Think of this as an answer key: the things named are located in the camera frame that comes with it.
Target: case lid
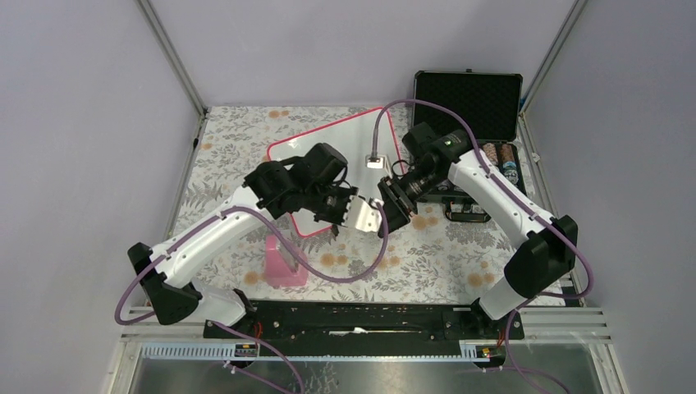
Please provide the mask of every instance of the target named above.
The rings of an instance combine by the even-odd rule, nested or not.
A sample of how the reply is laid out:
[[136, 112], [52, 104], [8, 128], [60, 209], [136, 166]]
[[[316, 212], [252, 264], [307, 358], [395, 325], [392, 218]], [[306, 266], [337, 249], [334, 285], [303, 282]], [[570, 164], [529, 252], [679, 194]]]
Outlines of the case lid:
[[[476, 140], [512, 141], [517, 134], [522, 76], [474, 72], [419, 71], [417, 99], [449, 108], [469, 123]], [[437, 109], [416, 105], [414, 125], [426, 121], [439, 135], [461, 129], [458, 121]]]

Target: open case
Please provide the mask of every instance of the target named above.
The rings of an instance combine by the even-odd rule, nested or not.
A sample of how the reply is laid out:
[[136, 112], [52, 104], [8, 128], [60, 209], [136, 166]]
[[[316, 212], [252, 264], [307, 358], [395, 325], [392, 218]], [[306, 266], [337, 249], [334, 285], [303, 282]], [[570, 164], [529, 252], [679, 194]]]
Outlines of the open case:
[[[492, 149], [488, 144], [494, 147], [495, 153], [487, 154], [491, 162], [497, 163], [503, 174], [507, 172], [506, 178], [526, 195], [520, 157], [517, 148], [511, 143], [517, 132], [521, 91], [522, 76], [519, 74], [481, 74], [471, 70], [419, 71], [414, 78], [414, 97], [440, 104], [462, 116], [484, 150]], [[449, 115], [437, 109], [416, 105], [411, 125], [416, 126], [422, 122], [428, 123], [437, 136], [461, 128]], [[445, 216], [453, 222], [491, 220], [490, 215], [473, 198], [449, 181], [443, 182], [437, 191], [424, 196], [420, 201], [443, 204]]]

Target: pink tape dispenser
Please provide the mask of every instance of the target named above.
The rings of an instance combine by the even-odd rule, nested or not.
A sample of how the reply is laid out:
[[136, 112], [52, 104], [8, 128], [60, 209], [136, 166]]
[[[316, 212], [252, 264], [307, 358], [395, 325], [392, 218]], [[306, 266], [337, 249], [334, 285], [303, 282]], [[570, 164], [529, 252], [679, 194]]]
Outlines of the pink tape dispenser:
[[[300, 248], [295, 251], [307, 261], [307, 255]], [[292, 257], [276, 236], [266, 237], [266, 283], [273, 287], [304, 286], [307, 283], [307, 268]]]

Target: floral tablecloth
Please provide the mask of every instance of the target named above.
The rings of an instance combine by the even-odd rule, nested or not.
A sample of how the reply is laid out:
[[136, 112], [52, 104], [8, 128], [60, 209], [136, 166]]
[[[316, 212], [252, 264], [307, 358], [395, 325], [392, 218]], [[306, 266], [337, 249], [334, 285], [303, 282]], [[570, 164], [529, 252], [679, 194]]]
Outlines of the floral tablecloth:
[[[199, 142], [174, 233], [185, 230], [213, 211], [243, 177], [266, 159], [274, 141], [348, 117], [367, 108], [346, 107], [215, 107]], [[409, 124], [406, 108], [390, 111], [401, 138]], [[534, 193], [527, 158], [519, 141], [522, 174], [528, 194]], [[420, 204], [420, 215], [389, 236], [378, 269], [351, 284], [336, 284], [309, 275], [306, 286], [273, 288], [264, 281], [264, 242], [269, 231], [252, 231], [215, 257], [199, 272], [204, 282], [225, 289], [239, 288], [249, 298], [274, 300], [339, 300], [468, 304], [499, 278], [513, 250], [494, 222], [447, 221], [437, 204]], [[372, 264], [381, 240], [374, 235], [341, 229], [301, 239], [286, 216], [276, 224], [327, 275], [354, 276]], [[554, 291], [560, 287], [554, 285]], [[537, 305], [563, 305], [543, 298]]]

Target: gray floor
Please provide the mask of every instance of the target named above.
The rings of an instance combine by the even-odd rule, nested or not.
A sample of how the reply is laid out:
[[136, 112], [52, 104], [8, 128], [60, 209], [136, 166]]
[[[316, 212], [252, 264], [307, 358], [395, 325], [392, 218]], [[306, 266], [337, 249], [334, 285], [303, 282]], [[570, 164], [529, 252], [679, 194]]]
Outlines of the gray floor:
[[[525, 368], [541, 369], [559, 378], [573, 393], [601, 392], [589, 353], [581, 345], [515, 345], [515, 359]], [[211, 361], [143, 360], [132, 393], [277, 393], [241, 374], [231, 375]], [[517, 372], [461, 373], [475, 368], [464, 363], [297, 363], [307, 393], [536, 393]], [[288, 390], [297, 383], [282, 362], [258, 362], [249, 371]], [[551, 392], [563, 392], [543, 378]]]

